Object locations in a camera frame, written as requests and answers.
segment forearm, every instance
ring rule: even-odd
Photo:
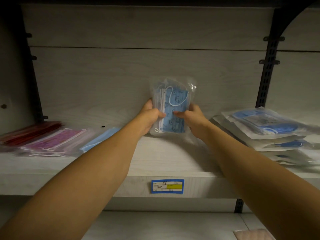
[[[138,130],[129,123],[63,169],[6,224],[0,238],[81,239],[125,179]]]
[[[318,189],[213,124],[207,131],[203,140],[225,177],[278,240],[300,239],[306,228],[318,234]]]

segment price tag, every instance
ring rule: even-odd
[[[184,179],[151,180],[151,193],[183,194]]]

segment person's left hand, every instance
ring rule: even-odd
[[[140,132],[141,136],[143,136],[148,133],[158,118],[164,118],[165,116],[165,113],[160,112],[156,108],[152,108],[152,100],[149,99],[132,122],[136,122],[139,128],[141,128]]]

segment person's right hand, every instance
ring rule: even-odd
[[[173,114],[179,118],[184,119],[195,137],[201,140],[205,139],[208,131],[207,127],[211,123],[203,115],[198,105],[191,103],[189,106],[189,110],[185,112],[174,111]]]

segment lower shelf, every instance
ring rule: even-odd
[[[0,195],[33,195],[74,157],[17,157],[0,154]],[[320,189],[320,167],[286,166]],[[183,194],[151,194],[151,180],[184,179]],[[213,156],[195,137],[144,136],[128,176],[115,197],[238,198]]]

